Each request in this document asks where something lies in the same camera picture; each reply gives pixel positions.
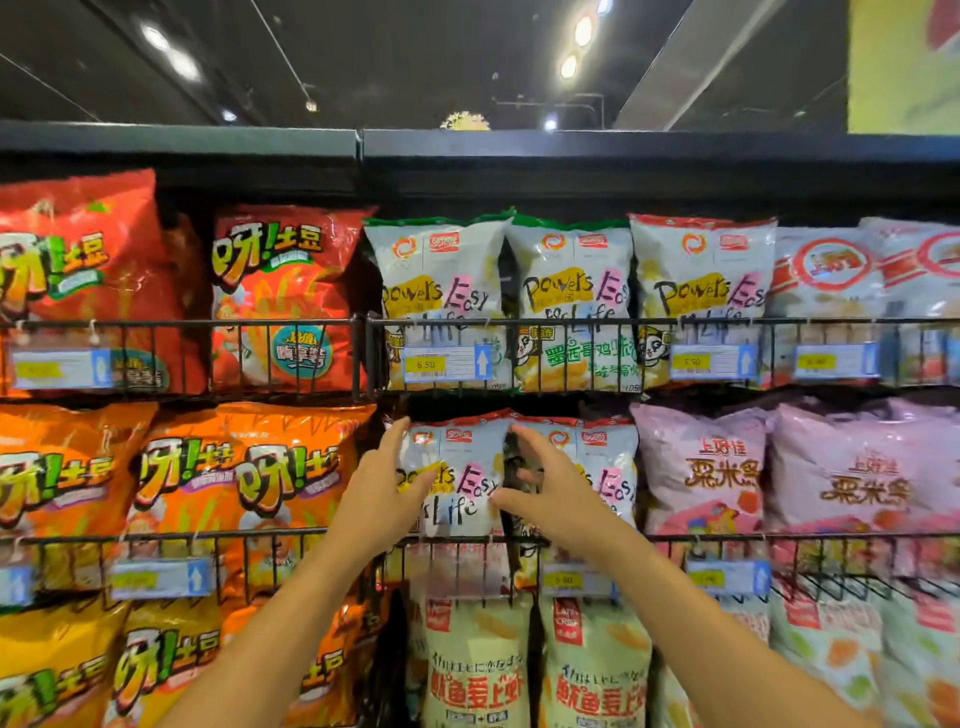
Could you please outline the person's left hand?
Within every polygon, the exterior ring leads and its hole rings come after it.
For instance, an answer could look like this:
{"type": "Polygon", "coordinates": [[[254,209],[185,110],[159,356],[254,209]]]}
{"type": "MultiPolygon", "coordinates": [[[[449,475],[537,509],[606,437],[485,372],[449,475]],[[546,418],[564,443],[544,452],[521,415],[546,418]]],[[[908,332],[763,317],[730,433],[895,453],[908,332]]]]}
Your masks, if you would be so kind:
{"type": "Polygon", "coordinates": [[[344,563],[363,566],[387,552],[414,527],[403,517],[403,491],[410,481],[398,480],[403,438],[411,418],[394,422],[377,447],[368,449],[349,480],[323,544],[344,563]]]}

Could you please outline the person's right hand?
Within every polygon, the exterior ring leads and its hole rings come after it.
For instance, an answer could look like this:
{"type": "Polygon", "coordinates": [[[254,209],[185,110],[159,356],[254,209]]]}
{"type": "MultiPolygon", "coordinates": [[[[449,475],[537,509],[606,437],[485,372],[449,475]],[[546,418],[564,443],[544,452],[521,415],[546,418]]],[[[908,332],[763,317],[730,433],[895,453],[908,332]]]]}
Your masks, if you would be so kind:
{"type": "Polygon", "coordinates": [[[538,484],[540,514],[526,519],[555,547],[601,569],[611,538],[626,523],[608,507],[568,455],[539,431],[510,425],[525,455],[534,455],[542,467],[524,473],[538,484]]]}

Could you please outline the white red-top snack bag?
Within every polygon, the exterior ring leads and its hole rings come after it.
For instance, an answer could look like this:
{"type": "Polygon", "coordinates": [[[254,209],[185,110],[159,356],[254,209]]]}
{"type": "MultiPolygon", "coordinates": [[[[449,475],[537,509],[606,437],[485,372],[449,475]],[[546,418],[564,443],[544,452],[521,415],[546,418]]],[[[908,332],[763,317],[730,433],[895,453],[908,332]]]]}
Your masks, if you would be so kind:
{"type": "Polygon", "coordinates": [[[638,286],[638,374],[644,390],[670,381],[676,344],[760,345],[775,267],[777,218],[751,222],[630,213],[638,286]]]}
{"type": "MultiPolygon", "coordinates": [[[[619,519],[636,527],[638,468],[635,457],[639,437],[629,418],[594,421],[576,418],[535,418],[517,415],[523,427],[538,431],[565,453],[619,519]]],[[[547,564],[585,565],[570,553],[552,546],[522,543],[517,547],[518,566],[513,587],[518,591],[539,589],[541,571],[547,564]]]]}
{"type": "Polygon", "coordinates": [[[505,445],[513,418],[486,415],[412,423],[403,437],[401,490],[424,472],[429,491],[412,529],[414,540],[394,559],[421,596],[485,600],[506,597],[512,584],[504,526],[491,494],[505,479],[505,445]]]}

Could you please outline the person's right forearm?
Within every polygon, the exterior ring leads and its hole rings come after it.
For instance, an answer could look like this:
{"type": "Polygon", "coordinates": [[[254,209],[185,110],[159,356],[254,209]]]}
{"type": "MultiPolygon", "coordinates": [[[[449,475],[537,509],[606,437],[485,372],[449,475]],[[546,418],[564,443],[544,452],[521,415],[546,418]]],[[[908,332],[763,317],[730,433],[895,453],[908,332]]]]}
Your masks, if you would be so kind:
{"type": "Polygon", "coordinates": [[[705,728],[882,728],[763,643],[623,521],[579,538],[624,593],[705,728]]]}

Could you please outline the person's left forearm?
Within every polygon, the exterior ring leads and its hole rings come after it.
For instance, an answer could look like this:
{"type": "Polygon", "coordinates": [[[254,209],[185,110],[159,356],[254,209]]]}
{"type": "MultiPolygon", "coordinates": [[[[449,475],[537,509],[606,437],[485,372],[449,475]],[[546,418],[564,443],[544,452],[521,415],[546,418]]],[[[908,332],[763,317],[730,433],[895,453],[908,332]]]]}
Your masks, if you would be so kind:
{"type": "Polygon", "coordinates": [[[156,728],[282,728],[348,591],[405,532],[332,526],[156,728]]]}

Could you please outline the blue yellow price tag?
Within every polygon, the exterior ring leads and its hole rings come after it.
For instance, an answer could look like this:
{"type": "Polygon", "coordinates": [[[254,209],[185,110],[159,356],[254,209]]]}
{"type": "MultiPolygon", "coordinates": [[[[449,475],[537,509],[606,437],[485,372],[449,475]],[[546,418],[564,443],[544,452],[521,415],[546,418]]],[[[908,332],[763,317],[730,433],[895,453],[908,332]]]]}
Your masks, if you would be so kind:
{"type": "Polygon", "coordinates": [[[669,381],[751,381],[757,374],[758,353],[755,343],[676,344],[670,349],[669,381]]]}
{"type": "Polygon", "coordinates": [[[13,385],[26,391],[110,390],[112,350],[103,347],[19,348],[8,356],[13,385]]]}
{"type": "Polygon", "coordinates": [[[406,346],[401,354],[405,384],[487,382],[493,367],[491,344],[406,346]]]}
{"type": "Polygon", "coordinates": [[[880,343],[800,344],[796,346],[794,382],[871,381],[880,376],[880,343]]]}
{"type": "Polygon", "coordinates": [[[714,597],[766,598],[772,569],[767,560],[692,560],[685,564],[691,581],[714,597]]]}
{"type": "Polygon", "coordinates": [[[546,564],[542,567],[538,588],[552,598],[597,598],[615,600],[617,585],[606,575],[584,564],[546,564]]]}
{"type": "Polygon", "coordinates": [[[0,565],[0,609],[26,608],[34,602],[35,572],[31,564],[0,565]]]}
{"type": "Polygon", "coordinates": [[[106,585],[117,600],[198,599],[215,593],[217,577],[210,557],[126,559],[110,567],[106,585]]]}

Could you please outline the orange potato chip bag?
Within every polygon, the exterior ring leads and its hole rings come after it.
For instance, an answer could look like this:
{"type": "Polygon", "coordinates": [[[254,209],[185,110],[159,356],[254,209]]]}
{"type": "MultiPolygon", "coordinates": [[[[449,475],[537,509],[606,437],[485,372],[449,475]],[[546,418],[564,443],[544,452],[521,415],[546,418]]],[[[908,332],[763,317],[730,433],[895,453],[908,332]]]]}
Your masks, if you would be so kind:
{"type": "Polygon", "coordinates": [[[216,408],[231,454],[209,529],[232,533],[217,543],[232,598],[273,592],[318,544],[321,536],[281,531],[330,526],[358,464],[355,435],[375,410],[251,402],[216,408]]]}
{"type": "Polygon", "coordinates": [[[159,409],[0,405],[0,569],[30,566],[40,592],[102,587],[91,538],[123,530],[136,490],[131,464],[159,409]]]}
{"type": "Polygon", "coordinates": [[[244,510],[235,468],[245,453],[225,406],[164,413],[134,459],[136,487],[114,556],[216,557],[222,599],[239,600],[246,591],[244,545],[235,533],[244,510]]]}
{"type": "Polygon", "coordinates": [[[355,596],[345,598],[334,613],[280,728],[355,728],[357,645],[365,634],[368,612],[368,606],[355,596]]]}

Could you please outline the pale green snack bag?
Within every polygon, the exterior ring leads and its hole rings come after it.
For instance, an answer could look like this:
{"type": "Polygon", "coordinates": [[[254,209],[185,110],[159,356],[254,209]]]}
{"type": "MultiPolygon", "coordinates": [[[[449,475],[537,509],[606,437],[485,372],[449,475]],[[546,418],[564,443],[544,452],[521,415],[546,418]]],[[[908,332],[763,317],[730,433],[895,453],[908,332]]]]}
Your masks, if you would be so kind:
{"type": "Polygon", "coordinates": [[[543,597],[537,728],[645,728],[653,644],[634,610],[606,598],[543,597]]]}
{"type": "Polygon", "coordinates": [[[531,728],[533,597],[428,599],[422,728],[531,728]]]}

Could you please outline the pink puffed snack bag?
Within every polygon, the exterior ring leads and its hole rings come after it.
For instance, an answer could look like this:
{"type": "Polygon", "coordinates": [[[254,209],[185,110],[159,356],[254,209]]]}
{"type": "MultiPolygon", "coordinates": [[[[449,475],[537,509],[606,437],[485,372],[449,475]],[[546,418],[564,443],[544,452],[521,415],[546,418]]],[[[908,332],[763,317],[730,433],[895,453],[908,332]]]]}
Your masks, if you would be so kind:
{"type": "Polygon", "coordinates": [[[882,400],[820,414],[781,404],[769,426],[764,529],[960,531],[960,408],[882,400]]]}
{"type": "Polygon", "coordinates": [[[745,535],[762,526],[769,413],[750,407],[717,418],[634,403],[647,536],[745,535]]]}

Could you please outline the white green-top snack bag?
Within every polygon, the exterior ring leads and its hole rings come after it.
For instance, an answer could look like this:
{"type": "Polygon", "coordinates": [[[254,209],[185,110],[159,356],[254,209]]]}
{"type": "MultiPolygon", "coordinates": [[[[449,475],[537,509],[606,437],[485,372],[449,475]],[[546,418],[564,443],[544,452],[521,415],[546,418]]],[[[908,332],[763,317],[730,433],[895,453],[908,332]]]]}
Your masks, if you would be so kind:
{"type": "Polygon", "coordinates": [[[638,393],[632,325],[633,239],[627,220],[561,224],[514,216],[514,376],[520,391],[638,393]]]}
{"type": "Polygon", "coordinates": [[[481,389],[504,391],[513,384],[499,258],[515,213],[486,214],[466,222],[446,217],[364,219],[364,232],[381,276],[382,316],[406,325],[385,325],[393,391],[481,389]],[[490,344],[492,379],[463,383],[405,384],[406,347],[490,344]]]}

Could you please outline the red potato chip bag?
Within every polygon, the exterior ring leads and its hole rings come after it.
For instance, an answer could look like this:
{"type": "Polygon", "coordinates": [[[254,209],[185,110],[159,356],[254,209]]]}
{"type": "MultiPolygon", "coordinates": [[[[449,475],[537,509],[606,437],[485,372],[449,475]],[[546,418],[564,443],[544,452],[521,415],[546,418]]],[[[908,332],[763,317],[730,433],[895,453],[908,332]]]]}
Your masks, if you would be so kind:
{"type": "Polygon", "coordinates": [[[53,348],[89,344],[96,321],[115,388],[200,394],[156,186],[152,169],[0,184],[0,320],[51,323],[53,348]]]}
{"type": "Polygon", "coordinates": [[[352,311],[340,281],[374,208],[238,204],[211,249],[215,391],[354,387],[352,311]]]}

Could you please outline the white green orange snack bag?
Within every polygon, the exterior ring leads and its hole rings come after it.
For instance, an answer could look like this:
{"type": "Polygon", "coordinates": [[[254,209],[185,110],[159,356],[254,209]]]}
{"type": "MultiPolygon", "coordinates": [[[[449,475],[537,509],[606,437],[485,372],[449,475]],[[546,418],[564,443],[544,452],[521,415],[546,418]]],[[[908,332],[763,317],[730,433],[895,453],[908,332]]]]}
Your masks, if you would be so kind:
{"type": "Polygon", "coordinates": [[[774,580],[770,647],[830,687],[850,706],[881,717],[880,599],[860,584],[774,580]]]}
{"type": "Polygon", "coordinates": [[[885,725],[960,728],[960,585],[898,583],[880,614],[885,725]]]}
{"type": "MultiPolygon", "coordinates": [[[[769,600],[756,596],[715,596],[721,609],[769,645],[771,610],[769,600]]],[[[660,650],[654,650],[648,728],[703,728],[690,698],[660,650]]]]}

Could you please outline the yellow potato chip bag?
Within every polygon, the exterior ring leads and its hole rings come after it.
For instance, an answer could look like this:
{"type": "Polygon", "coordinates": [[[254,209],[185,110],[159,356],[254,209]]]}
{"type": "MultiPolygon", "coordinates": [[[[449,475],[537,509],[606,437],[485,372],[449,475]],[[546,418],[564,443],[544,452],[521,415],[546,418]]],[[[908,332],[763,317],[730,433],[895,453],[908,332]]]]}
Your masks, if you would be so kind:
{"type": "Polygon", "coordinates": [[[101,728],[130,603],[0,613],[0,728],[101,728]]]}
{"type": "Polygon", "coordinates": [[[216,596],[131,603],[102,728],[157,728],[222,647],[216,596]]]}

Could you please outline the black shelf top board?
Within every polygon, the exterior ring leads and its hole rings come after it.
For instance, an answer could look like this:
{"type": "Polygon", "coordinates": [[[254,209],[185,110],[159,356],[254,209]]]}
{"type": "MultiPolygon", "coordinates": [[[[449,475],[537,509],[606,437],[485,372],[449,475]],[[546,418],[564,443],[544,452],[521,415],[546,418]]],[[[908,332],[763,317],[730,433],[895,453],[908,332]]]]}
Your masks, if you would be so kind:
{"type": "Polygon", "coordinates": [[[0,120],[0,184],[151,169],[165,190],[351,196],[360,160],[352,129],[0,120]]]}
{"type": "Polygon", "coordinates": [[[364,129],[366,179],[402,197],[960,200],[960,137],[364,129]]]}

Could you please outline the white bag with red circle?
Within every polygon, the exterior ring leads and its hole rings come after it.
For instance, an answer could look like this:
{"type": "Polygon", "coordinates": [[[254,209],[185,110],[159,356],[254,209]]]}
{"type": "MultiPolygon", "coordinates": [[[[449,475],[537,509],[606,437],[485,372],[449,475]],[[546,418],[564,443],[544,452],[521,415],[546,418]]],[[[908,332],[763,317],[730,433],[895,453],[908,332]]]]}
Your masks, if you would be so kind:
{"type": "Polygon", "coordinates": [[[863,217],[883,277],[888,386],[960,385],[960,225],[863,217]]]}
{"type": "Polygon", "coordinates": [[[794,383],[798,345],[879,342],[882,294],[879,255],[860,227],[779,226],[758,386],[794,383]]]}

